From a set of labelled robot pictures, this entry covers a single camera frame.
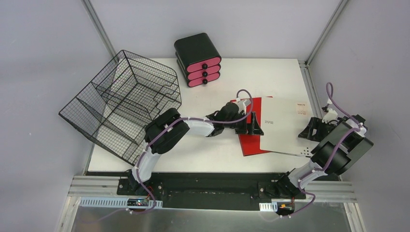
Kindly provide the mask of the red binder folder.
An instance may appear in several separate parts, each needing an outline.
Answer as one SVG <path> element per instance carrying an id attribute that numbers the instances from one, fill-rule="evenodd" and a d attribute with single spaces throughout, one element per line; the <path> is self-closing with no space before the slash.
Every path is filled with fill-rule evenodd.
<path id="1" fill-rule="evenodd" d="M 256 119 L 261 124 L 261 108 L 262 97 L 253 98 L 253 111 L 255 112 Z M 243 156 L 252 156 L 258 154 L 269 153 L 269 151 L 260 149 L 260 136 L 239 134 L 239 142 L 241 145 Z"/>

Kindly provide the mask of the white binder cover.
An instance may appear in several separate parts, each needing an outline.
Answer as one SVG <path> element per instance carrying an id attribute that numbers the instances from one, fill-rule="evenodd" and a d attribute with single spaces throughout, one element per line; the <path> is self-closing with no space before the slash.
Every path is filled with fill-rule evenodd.
<path id="1" fill-rule="evenodd" d="M 277 97 L 261 98 L 260 149 L 270 152 L 311 157 L 318 144 L 298 135 L 307 127 L 312 109 L 306 101 Z"/>

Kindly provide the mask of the black wire mesh tray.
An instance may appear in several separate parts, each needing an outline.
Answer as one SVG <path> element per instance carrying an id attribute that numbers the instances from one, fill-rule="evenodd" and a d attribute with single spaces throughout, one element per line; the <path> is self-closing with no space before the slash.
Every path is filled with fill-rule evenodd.
<path id="1" fill-rule="evenodd" d="M 134 165 L 145 148 L 145 126 L 181 104 L 174 69 L 121 50 L 59 115 L 88 140 Z"/>

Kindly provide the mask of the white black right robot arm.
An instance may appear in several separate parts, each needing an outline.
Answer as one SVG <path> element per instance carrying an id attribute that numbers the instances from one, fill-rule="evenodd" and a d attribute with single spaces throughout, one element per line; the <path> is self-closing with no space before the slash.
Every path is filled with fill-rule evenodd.
<path id="1" fill-rule="evenodd" d="M 323 124 L 329 133 L 311 151 L 310 160 L 285 173 L 273 184 L 281 198 L 297 196 L 312 181 L 330 174 L 341 175 L 353 166 L 374 143 L 365 137 L 367 127 L 360 115 L 338 118 L 335 125 Z"/>

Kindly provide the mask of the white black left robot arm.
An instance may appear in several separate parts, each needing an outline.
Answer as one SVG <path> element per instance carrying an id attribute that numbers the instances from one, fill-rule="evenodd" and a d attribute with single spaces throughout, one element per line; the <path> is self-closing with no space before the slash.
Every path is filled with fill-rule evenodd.
<path id="1" fill-rule="evenodd" d="M 175 108 L 165 111 L 145 127 L 145 149 L 127 174 L 130 191 L 138 196 L 147 191 L 147 181 L 161 155 L 173 149 L 185 135 L 215 137 L 225 129 L 234 130 L 236 134 L 264 134 L 252 100 L 230 101 L 204 117 L 182 116 Z"/>

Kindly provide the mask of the pink top drawer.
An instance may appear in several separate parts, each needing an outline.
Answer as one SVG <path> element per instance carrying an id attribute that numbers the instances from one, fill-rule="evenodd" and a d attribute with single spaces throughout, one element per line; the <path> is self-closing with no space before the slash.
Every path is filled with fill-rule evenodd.
<path id="1" fill-rule="evenodd" d="M 221 57 L 213 57 L 210 59 L 202 60 L 193 64 L 190 64 L 187 68 L 186 71 L 189 73 L 196 72 L 198 70 L 205 70 L 208 67 L 215 66 L 221 62 Z"/>

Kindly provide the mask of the black drawer cabinet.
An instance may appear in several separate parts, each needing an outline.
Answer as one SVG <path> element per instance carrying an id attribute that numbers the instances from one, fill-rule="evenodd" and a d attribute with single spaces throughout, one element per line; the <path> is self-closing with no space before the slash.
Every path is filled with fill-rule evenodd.
<path id="1" fill-rule="evenodd" d="M 186 83 L 186 68 L 193 63 L 221 57 L 210 37 L 206 33 L 199 33 L 174 42 L 176 61 L 182 71 Z"/>

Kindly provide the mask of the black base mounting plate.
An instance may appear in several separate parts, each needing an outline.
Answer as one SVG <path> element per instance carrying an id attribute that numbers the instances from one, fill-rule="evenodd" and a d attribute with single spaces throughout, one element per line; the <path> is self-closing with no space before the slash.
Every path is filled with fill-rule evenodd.
<path id="1" fill-rule="evenodd" d="M 152 193 L 164 208 L 257 211 L 272 200 L 306 200 L 285 173 L 153 173 L 142 187 L 127 170 L 120 178 L 118 195 Z"/>

